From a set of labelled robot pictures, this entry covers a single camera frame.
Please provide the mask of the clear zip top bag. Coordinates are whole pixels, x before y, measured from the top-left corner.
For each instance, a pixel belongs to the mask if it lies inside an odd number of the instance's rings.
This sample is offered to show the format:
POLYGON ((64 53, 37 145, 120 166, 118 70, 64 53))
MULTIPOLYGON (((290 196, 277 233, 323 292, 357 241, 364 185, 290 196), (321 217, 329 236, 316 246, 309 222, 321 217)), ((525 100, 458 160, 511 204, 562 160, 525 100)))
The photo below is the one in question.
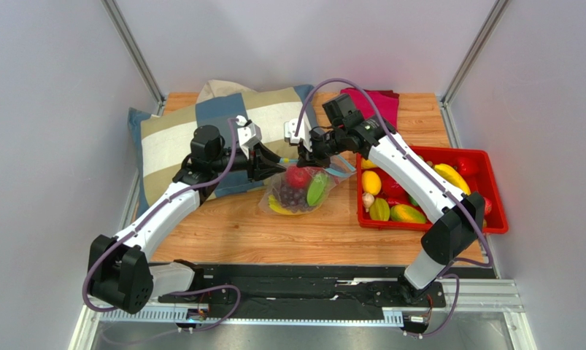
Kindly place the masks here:
POLYGON ((298 216, 320 208, 330 191, 355 174, 355 167, 341 155, 333 156, 326 168, 298 167, 297 161, 282 158, 285 171, 266 180, 259 208, 266 214, 298 216))

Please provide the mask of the large yellow banana bunch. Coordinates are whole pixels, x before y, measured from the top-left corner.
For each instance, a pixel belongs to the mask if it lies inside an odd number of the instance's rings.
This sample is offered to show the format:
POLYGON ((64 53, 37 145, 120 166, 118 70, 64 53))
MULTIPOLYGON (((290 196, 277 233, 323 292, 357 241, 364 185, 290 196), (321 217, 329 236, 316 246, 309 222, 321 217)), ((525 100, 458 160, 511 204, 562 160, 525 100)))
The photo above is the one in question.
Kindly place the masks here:
POLYGON ((268 196, 268 198, 267 198, 267 205, 276 214, 281 214, 281 215, 297 215, 296 212, 284 208, 273 195, 269 195, 268 196))

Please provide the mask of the purple grape bunch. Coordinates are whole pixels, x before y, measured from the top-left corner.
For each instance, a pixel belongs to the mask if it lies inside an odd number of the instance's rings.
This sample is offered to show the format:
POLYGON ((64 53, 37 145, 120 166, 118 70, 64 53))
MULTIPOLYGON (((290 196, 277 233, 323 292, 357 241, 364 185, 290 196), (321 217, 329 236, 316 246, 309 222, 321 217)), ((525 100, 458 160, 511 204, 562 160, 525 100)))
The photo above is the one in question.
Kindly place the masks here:
POLYGON ((303 188, 299 189, 283 184, 279 188, 278 196, 281 207, 293 213, 306 211, 309 208, 307 192, 303 188))

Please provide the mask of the red apple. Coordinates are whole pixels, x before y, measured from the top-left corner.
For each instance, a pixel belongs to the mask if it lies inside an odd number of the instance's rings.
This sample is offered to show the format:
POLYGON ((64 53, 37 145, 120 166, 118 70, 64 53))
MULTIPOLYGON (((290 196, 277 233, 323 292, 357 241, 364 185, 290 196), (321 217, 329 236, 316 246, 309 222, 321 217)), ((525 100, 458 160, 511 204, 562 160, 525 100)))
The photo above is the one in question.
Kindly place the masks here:
POLYGON ((404 197, 406 190, 392 177, 382 177, 382 192, 389 198, 404 197))

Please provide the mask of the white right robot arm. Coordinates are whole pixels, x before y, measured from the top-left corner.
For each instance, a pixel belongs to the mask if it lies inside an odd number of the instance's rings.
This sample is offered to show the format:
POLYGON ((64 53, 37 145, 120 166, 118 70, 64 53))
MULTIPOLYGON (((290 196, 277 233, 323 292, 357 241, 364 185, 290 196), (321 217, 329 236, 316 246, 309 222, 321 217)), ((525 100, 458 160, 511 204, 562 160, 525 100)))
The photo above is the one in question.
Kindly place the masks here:
POLYGON ((298 147, 298 165, 326 168, 334 155, 354 152, 414 198, 431 228, 421 238, 422 249, 399 283, 410 294, 420 294, 482 235, 484 198, 477 192, 466 194, 438 175, 379 112, 365 118, 348 95, 331 99, 323 109, 330 123, 326 131, 316 131, 304 109, 285 125, 286 139, 298 147))

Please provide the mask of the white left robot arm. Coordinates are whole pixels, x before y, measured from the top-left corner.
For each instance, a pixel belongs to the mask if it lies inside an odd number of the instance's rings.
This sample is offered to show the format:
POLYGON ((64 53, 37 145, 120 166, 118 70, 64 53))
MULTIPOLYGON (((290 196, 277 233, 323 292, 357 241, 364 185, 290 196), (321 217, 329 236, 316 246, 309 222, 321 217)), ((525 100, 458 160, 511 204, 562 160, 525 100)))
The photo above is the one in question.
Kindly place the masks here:
POLYGON ((281 156, 262 143, 255 123, 235 117, 228 126, 229 147, 217 127, 197 128, 190 153, 163 195, 115 236, 100 235, 92 242, 82 286, 90 309, 135 314, 153 298, 187 292, 196 275, 194 265, 149 263, 165 237, 204 204, 229 173, 244 171, 250 181, 261 181, 285 171, 281 156))

